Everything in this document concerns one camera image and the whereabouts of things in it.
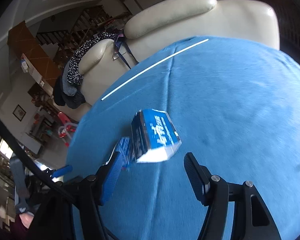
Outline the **person left hand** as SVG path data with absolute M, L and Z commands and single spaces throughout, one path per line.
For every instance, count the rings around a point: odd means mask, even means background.
M 25 228 L 28 229 L 34 219 L 34 214 L 31 212 L 24 212 L 19 214 L 19 217 L 21 219 L 23 226 L 25 226 Z

